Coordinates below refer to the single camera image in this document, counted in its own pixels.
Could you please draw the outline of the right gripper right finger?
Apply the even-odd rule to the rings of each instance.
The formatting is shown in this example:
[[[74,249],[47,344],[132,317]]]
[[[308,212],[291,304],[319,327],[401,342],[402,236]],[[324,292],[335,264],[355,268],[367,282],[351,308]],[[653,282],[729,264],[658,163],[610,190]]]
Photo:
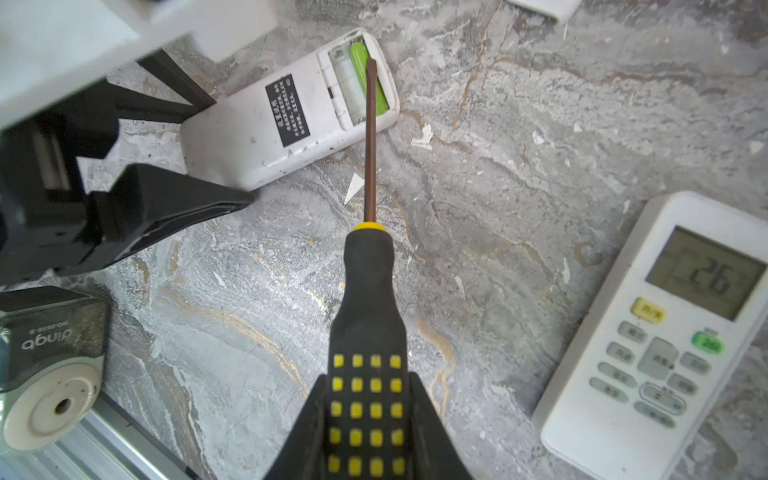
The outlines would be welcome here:
[[[408,380],[411,411],[407,478],[472,480],[420,377],[410,372]]]

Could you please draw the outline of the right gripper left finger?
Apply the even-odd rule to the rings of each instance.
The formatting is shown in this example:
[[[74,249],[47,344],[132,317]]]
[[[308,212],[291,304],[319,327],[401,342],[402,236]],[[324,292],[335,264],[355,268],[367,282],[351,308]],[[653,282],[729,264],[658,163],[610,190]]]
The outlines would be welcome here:
[[[326,384],[319,375],[264,480],[323,477]]]

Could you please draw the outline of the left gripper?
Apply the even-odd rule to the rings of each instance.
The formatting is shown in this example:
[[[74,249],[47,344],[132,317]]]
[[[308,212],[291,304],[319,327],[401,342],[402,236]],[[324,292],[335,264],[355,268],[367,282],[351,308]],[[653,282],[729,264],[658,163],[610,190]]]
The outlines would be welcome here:
[[[107,114],[48,112],[1,132],[3,286],[77,266],[90,252],[91,264],[114,264],[254,202],[250,192],[131,164],[110,191],[91,194],[94,247],[78,159],[104,158],[118,139],[118,119],[181,124],[216,103],[165,50],[136,63],[144,86],[104,78],[89,88]]]

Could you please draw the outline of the black yellow screwdriver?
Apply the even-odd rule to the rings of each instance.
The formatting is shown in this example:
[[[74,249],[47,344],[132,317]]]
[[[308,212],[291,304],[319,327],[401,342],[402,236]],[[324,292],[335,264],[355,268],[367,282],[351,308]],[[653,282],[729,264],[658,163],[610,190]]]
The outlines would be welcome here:
[[[329,344],[329,479],[403,479],[407,471],[406,331],[394,298],[393,240],[376,218],[377,62],[367,69],[364,215],[345,240],[345,293]]]

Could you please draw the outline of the red white remote control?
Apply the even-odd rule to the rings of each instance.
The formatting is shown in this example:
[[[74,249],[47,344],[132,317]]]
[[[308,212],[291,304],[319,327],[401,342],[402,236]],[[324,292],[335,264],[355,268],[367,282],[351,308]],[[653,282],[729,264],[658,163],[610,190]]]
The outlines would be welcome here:
[[[390,110],[378,130],[400,113],[394,77],[378,40],[358,28],[184,121],[181,146],[188,173],[244,191],[256,190],[366,137],[353,125],[329,53],[363,40],[378,65]]]

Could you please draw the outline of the white air conditioner remote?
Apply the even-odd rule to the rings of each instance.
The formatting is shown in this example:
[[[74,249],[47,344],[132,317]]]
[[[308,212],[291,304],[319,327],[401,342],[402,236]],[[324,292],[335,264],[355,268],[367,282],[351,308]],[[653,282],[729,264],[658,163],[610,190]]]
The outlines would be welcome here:
[[[767,223],[649,200],[532,416],[596,479],[666,479],[767,317]]]

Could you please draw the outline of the white battery cover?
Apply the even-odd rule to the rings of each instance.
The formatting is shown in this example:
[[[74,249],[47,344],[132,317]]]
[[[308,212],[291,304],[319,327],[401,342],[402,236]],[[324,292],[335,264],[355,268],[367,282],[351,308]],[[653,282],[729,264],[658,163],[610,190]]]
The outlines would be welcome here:
[[[509,0],[509,3],[565,23],[583,3],[582,0]]]

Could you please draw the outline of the green battery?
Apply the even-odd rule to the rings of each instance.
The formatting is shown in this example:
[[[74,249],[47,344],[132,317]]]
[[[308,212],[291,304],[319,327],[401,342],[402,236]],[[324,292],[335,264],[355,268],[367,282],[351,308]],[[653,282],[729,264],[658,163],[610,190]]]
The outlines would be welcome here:
[[[363,40],[353,41],[349,48],[349,55],[355,70],[355,74],[365,95],[368,94],[368,63],[371,59],[367,46]],[[388,100],[385,97],[381,82],[376,79],[375,85],[376,115],[381,116],[390,110]]]
[[[329,57],[352,124],[360,124],[366,117],[366,95],[357,76],[349,47],[339,46],[329,53]]]

